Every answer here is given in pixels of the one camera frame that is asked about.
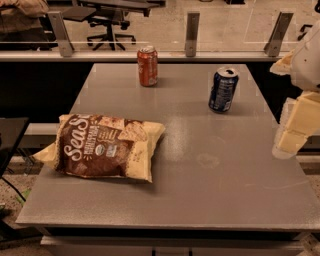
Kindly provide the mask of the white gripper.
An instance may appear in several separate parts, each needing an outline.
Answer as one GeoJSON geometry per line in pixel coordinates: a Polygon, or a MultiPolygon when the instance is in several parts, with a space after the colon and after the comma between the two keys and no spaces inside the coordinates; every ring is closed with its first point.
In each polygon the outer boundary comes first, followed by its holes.
{"type": "Polygon", "coordinates": [[[280,117],[272,154],[289,159],[320,129],[320,20],[297,44],[294,51],[270,67],[276,75],[291,76],[291,83],[304,91],[297,99],[287,98],[280,117]]]}

